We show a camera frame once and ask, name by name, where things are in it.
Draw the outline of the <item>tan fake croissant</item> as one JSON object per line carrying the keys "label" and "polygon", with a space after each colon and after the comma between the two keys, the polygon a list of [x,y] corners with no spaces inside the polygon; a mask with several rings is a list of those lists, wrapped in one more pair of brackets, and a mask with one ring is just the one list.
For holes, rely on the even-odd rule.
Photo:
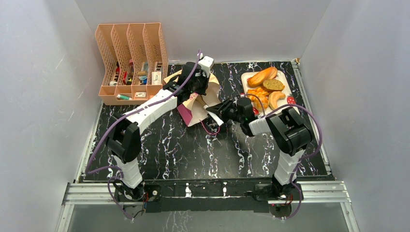
{"label": "tan fake croissant", "polygon": [[268,96],[268,101],[269,101],[269,107],[272,110],[275,110],[278,108],[278,101],[285,99],[286,95],[280,91],[274,91],[270,93]]}

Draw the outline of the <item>brown fake bread slice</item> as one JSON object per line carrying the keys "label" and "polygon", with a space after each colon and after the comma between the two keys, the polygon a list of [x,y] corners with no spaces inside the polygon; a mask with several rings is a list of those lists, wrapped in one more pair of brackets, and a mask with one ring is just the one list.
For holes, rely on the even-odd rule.
{"label": "brown fake bread slice", "polygon": [[285,85],[277,79],[268,79],[262,83],[262,88],[268,92],[282,91]]}

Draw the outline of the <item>orange braided fake bread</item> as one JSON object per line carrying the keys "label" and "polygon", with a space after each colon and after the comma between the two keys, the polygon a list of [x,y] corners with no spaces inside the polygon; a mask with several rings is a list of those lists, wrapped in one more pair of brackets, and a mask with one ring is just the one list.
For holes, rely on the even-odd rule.
{"label": "orange braided fake bread", "polygon": [[255,99],[256,99],[256,97],[255,96],[253,96],[253,95],[257,95],[259,98],[261,97],[261,96],[268,96],[269,94],[270,94],[270,92],[268,92],[268,91],[265,91],[262,87],[258,87],[258,88],[255,88],[255,89],[248,89],[247,90],[247,94],[251,94],[251,96],[248,96],[248,98],[251,100],[251,101],[254,101]]}

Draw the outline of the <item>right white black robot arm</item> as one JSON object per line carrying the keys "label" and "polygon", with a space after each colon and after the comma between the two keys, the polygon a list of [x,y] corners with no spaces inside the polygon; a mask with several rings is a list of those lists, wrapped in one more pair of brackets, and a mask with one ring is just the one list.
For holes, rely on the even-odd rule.
{"label": "right white black robot arm", "polygon": [[253,137],[270,133],[280,149],[278,166],[271,184],[257,184],[246,195],[257,201],[285,200],[296,189],[296,167],[313,140],[314,134],[292,106],[284,106],[279,113],[257,117],[251,100],[240,97],[236,101],[226,100],[205,109],[223,122],[238,122],[243,133]]}

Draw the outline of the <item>long orange fake baguette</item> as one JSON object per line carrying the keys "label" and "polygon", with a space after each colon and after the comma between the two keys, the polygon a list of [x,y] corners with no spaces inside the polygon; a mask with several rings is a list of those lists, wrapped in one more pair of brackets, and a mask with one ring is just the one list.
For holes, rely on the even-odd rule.
{"label": "long orange fake baguette", "polygon": [[277,76],[278,70],[276,67],[269,67],[258,73],[254,74],[252,77],[247,79],[247,85],[250,88],[256,88],[260,86],[265,80],[273,79]]}

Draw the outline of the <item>metal tongs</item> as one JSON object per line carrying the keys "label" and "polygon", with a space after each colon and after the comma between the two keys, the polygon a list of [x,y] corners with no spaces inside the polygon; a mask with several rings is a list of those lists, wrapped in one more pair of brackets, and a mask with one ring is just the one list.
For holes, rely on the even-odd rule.
{"label": "metal tongs", "polygon": [[220,119],[215,113],[213,113],[213,112],[208,112],[208,114],[215,120],[215,122],[216,122],[219,126],[221,126],[221,125],[224,124],[223,120]]}

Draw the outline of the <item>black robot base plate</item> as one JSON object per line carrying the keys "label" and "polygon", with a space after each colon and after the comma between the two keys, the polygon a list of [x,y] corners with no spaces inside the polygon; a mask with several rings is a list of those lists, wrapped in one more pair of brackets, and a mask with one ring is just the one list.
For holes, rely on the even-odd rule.
{"label": "black robot base plate", "polygon": [[125,206],[142,204],[147,213],[168,211],[272,212],[291,214],[292,203],[304,199],[301,185],[281,185],[270,177],[200,180],[147,180],[135,189],[112,181],[115,199]]}

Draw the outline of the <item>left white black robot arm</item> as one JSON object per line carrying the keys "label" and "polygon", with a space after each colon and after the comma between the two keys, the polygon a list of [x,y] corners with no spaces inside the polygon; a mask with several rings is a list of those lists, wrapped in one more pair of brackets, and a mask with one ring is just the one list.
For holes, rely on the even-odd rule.
{"label": "left white black robot arm", "polygon": [[105,144],[121,171],[113,185],[127,199],[139,201],[145,194],[137,160],[142,148],[141,134],[159,117],[187,101],[191,94],[205,95],[213,65],[209,57],[198,63],[186,63],[181,73],[174,74],[153,98],[112,124]]}

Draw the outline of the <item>pink and tan paper bag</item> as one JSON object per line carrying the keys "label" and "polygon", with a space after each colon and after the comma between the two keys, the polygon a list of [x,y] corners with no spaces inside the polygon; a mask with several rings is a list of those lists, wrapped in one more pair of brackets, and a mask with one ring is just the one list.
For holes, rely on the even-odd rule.
{"label": "pink and tan paper bag", "polygon": [[191,127],[200,123],[209,135],[217,135],[220,132],[221,126],[219,126],[213,119],[213,122],[217,124],[217,129],[215,132],[211,132],[210,129],[205,127],[204,120],[211,117],[205,108],[221,103],[219,100],[219,94],[219,81],[214,74],[211,74],[208,88],[206,90],[206,96],[193,93],[187,101],[177,107],[185,124]]}

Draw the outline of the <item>round orange fake bun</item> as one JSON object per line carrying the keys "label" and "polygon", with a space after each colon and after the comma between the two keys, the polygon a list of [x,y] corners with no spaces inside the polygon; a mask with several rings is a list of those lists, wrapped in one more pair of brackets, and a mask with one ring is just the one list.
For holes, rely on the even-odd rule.
{"label": "round orange fake bun", "polygon": [[255,99],[255,108],[259,111],[266,110],[269,107],[269,100],[266,96],[258,95],[259,99]]}

